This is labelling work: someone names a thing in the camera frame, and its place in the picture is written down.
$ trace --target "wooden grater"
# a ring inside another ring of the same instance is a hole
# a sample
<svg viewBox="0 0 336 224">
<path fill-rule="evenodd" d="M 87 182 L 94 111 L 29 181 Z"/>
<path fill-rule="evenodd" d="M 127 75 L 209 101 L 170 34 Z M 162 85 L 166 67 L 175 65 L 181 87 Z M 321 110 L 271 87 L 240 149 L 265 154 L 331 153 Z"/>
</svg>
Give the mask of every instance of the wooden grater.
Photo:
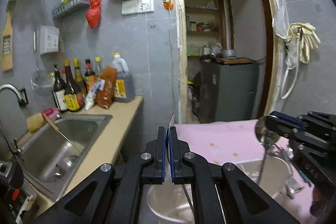
<svg viewBox="0 0 336 224">
<path fill-rule="evenodd" d="M 12 54 L 12 16 L 7 12 L 6 26 L 2 32 L 1 41 L 1 66 L 2 71 L 7 71 L 13 68 L 13 54 Z"/>
</svg>

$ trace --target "sink drain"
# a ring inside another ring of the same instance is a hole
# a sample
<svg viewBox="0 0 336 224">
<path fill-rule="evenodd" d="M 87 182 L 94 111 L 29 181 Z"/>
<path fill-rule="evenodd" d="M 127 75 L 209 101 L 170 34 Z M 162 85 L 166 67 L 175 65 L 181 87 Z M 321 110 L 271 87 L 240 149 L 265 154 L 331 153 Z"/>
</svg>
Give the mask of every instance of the sink drain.
<svg viewBox="0 0 336 224">
<path fill-rule="evenodd" d="M 62 174 L 60 174 L 60 173 L 55 173 L 54 174 L 54 182 L 57 182 L 59 179 L 61 179 L 63 177 L 63 175 Z"/>
</svg>

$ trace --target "beige countertop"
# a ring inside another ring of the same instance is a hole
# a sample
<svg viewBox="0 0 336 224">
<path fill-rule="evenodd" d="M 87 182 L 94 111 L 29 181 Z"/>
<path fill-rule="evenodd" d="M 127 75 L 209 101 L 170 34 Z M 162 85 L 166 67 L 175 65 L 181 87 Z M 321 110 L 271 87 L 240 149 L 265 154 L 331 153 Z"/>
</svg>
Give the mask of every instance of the beige countertop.
<svg viewBox="0 0 336 224">
<path fill-rule="evenodd" d="M 142 96 L 136 96 L 135 99 L 129 103 L 113 102 L 109 109 L 102 109 L 99 106 L 94 106 L 89 111 L 82 110 L 79 113 L 76 113 L 109 114 L 113 115 L 113 118 L 106 125 L 88 154 L 85 156 L 64 194 L 70 192 L 84 178 L 96 170 L 98 166 L 104 163 L 114 163 L 116 161 L 127 131 L 134 120 L 142 100 Z M 38 190 L 36 190 L 36 192 L 38 194 L 36 203 L 40 207 L 37 215 L 40 215 L 52 206 L 54 202 Z"/>
</svg>

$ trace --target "refrigerator sticker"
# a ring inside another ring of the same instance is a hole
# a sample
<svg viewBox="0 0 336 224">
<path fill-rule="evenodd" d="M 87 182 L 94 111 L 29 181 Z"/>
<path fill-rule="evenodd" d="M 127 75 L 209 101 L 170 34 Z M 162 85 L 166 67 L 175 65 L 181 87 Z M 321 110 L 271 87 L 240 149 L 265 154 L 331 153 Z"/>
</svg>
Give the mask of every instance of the refrigerator sticker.
<svg viewBox="0 0 336 224">
<path fill-rule="evenodd" d="M 217 75 L 216 74 L 212 74 L 212 83 L 214 84 L 214 85 L 216 85 L 217 84 Z"/>
</svg>

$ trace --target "sponge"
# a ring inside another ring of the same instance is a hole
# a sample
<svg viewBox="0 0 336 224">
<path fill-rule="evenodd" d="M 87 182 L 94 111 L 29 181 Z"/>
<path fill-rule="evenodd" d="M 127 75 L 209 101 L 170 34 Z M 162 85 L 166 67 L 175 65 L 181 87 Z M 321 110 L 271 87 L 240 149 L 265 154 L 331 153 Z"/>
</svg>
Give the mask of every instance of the sponge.
<svg viewBox="0 0 336 224">
<path fill-rule="evenodd" d="M 41 113 L 36 113 L 27 118 L 27 126 L 30 133 L 39 130 L 44 124 L 44 119 Z"/>
</svg>

